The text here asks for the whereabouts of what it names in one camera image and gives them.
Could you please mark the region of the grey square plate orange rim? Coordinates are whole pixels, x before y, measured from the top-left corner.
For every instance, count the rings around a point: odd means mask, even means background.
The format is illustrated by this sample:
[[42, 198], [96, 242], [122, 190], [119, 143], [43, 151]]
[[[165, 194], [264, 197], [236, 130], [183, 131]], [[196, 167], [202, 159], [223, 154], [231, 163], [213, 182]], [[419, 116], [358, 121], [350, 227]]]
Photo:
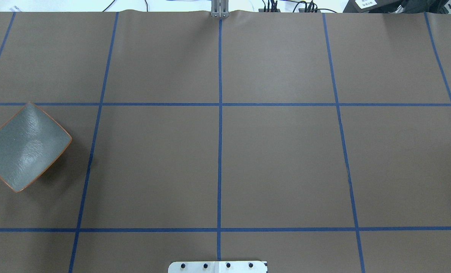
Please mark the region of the grey square plate orange rim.
[[28, 188], [61, 157], [72, 136], [29, 102], [0, 127], [0, 180], [13, 192]]

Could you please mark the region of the black box white label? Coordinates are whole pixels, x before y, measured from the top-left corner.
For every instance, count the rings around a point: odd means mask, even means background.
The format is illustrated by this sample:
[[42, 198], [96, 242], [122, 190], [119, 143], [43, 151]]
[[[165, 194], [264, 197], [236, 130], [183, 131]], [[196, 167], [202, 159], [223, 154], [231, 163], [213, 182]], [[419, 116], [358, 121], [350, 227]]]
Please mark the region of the black box white label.
[[349, 0], [343, 13], [367, 13], [382, 7], [399, 6], [402, 0]]

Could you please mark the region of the aluminium frame post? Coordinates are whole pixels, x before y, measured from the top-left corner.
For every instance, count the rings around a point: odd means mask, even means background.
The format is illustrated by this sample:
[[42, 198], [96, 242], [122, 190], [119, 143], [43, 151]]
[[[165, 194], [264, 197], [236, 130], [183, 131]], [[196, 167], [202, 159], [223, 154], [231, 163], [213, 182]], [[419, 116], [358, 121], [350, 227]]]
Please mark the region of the aluminium frame post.
[[215, 19], [229, 17], [229, 0], [211, 0], [211, 17]]

